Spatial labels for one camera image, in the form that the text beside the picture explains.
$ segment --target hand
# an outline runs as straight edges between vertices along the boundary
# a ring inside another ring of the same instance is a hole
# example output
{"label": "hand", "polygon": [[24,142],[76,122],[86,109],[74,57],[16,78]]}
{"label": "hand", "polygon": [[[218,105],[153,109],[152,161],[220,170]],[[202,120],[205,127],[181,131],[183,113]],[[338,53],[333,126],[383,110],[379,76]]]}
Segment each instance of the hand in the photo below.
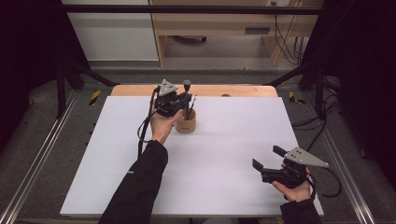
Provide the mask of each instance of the hand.
{"label": "hand", "polygon": [[285,185],[277,181],[273,181],[272,185],[281,193],[283,193],[289,202],[295,201],[298,203],[311,198],[311,193],[310,193],[311,188],[308,181],[306,180],[304,181],[303,184],[301,184],[299,187],[295,189],[288,189]]}
{"label": "hand", "polygon": [[183,110],[178,110],[173,117],[164,117],[155,113],[150,119],[152,137],[151,140],[157,140],[164,144],[169,133],[172,131],[174,123],[182,117]]}

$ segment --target person's left hand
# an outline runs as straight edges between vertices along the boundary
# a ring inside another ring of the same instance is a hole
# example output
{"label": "person's left hand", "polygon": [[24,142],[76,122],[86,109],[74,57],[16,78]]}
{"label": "person's left hand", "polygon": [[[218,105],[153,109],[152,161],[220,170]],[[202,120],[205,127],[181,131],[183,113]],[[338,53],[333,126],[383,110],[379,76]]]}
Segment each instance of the person's left hand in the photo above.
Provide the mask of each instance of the person's left hand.
{"label": "person's left hand", "polygon": [[164,117],[155,113],[150,119],[152,137],[151,140],[157,140],[164,144],[169,133],[172,131],[174,123],[182,117],[183,110],[180,109],[173,117]]}

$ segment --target wooden cabinet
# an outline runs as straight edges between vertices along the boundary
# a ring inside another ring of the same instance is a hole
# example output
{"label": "wooden cabinet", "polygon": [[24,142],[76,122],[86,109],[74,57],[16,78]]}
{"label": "wooden cabinet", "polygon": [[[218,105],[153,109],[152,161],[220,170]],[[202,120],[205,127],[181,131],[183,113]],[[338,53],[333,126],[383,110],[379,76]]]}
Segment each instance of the wooden cabinet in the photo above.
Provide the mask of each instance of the wooden cabinet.
{"label": "wooden cabinet", "polygon": [[[265,7],[267,0],[149,0],[155,6],[241,6]],[[323,0],[290,0],[288,7],[320,7]],[[279,46],[276,43],[274,15],[249,14],[164,14],[151,15],[157,41],[160,64],[163,64],[166,38],[169,35],[260,35],[267,48],[272,65],[278,65],[282,55],[280,34],[310,36],[318,16],[276,16]]]}

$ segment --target wall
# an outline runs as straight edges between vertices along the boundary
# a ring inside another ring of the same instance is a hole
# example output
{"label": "wall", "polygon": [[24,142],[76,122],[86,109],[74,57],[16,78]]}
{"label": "wall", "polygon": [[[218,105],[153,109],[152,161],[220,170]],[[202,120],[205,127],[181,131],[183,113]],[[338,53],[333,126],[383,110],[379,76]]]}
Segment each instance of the wall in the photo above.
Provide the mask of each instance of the wall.
{"label": "wall", "polygon": [[[63,0],[64,5],[148,5],[146,0]],[[88,61],[158,61],[149,14],[68,13]]]}

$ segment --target black sleeve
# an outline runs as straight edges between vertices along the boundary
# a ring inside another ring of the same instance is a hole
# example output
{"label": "black sleeve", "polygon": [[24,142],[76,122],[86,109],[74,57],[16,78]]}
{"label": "black sleeve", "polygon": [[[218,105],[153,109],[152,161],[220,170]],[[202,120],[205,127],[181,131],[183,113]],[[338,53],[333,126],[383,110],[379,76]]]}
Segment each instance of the black sleeve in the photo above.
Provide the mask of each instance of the black sleeve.
{"label": "black sleeve", "polygon": [[149,223],[167,163],[166,148],[157,141],[149,141],[122,179],[99,224]]}
{"label": "black sleeve", "polygon": [[321,223],[317,209],[312,200],[285,203],[280,206],[285,224],[319,224]]}

